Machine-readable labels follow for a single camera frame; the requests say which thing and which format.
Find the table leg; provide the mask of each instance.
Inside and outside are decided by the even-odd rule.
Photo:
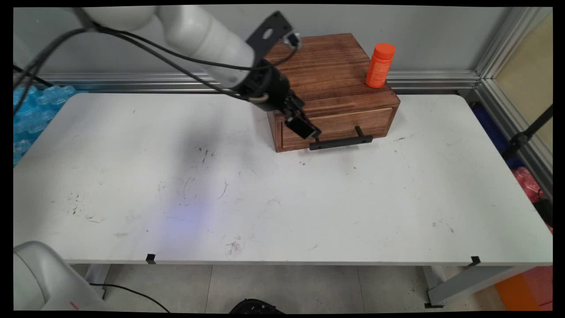
[[[455,296],[468,296],[499,281],[503,281],[532,267],[510,266],[471,266],[462,273],[442,281],[437,267],[424,267],[428,281],[428,298],[430,306],[443,306]]]
[[[109,270],[110,264],[91,264],[86,271],[84,279],[89,283],[104,283]],[[106,289],[103,286],[92,286],[92,288],[104,299]]]

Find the white table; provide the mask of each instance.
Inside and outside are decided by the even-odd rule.
[[[14,168],[14,246],[91,264],[478,256],[443,283],[427,267],[433,304],[552,264],[552,235],[465,101],[399,98],[387,137],[275,153],[266,113],[227,96],[78,94]]]

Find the bottle cap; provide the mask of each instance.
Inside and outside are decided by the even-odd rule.
[[[375,45],[375,51],[373,51],[373,56],[378,59],[391,59],[394,56],[396,48],[388,43],[379,43]]]

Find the orange object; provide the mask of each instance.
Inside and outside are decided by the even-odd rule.
[[[495,286],[507,311],[540,310],[522,274],[510,277]]]
[[[375,45],[365,83],[372,88],[384,86],[396,48],[388,43]]]

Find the floor tile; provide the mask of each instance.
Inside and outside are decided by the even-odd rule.
[[[284,313],[363,313],[356,267],[214,265],[206,313],[228,313],[246,298]]]
[[[112,265],[106,283],[146,294],[171,312],[204,313],[211,265]],[[147,298],[114,287],[104,297],[110,310],[163,312]]]
[[[458,268],[447,269],[452,277]],[[505,310],[494,287],[464,298],[449,300],[444,308],[425,309],[427,283],[421,267],[362,267],[359,279],[367,313]]]

